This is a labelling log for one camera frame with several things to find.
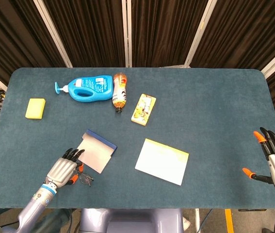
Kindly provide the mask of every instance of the yellow box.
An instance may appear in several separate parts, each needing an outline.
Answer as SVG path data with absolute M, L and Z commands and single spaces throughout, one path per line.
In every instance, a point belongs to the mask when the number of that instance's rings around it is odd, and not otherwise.
M 45 104 L 45 99 L 30 99 L 25 117 L 28 119 L 42 119 Z
M 134 110 L 131 121 L 145 126 L 155 102 L 156 98 L 142 94 Z

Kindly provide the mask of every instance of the orange juice bottle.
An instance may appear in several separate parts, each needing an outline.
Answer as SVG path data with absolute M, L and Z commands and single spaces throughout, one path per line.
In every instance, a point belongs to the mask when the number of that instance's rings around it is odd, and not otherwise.
M 127 102 L 126 92 L 127 77 L 124 73 L 117 73 L 113 77 L 113 105 L 117 113 L 122 112 L 122 108 Z

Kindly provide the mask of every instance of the bottle label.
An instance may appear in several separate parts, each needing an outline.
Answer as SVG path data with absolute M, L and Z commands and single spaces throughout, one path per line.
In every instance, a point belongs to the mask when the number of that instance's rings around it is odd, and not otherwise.
M 86 78 L 77 79 L 76 87 L 88 87 L 97 93 L 104 93 L 107 91 L 107 80 L 103 77 L 101 78 Z
M 127 101 L 127 93 L 125 84 L 119 85 L 119 79 L 115 79 L 114 81 L 114 88 L 113 88 L 113 102 L 123 102 Z

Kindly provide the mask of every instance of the paper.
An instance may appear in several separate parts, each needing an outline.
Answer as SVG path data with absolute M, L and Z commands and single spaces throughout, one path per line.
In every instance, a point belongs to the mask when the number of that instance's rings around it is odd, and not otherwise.
M 189 153 L 145 139 L 135 169 L 181 185 Z

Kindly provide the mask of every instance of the yellow sponge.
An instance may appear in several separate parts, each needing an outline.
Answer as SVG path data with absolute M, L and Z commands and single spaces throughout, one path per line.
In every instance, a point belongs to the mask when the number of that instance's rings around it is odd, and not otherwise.
M 41 119 L 45 108 L 45 99 L 30 99 L 25 117 L 28 119 Z

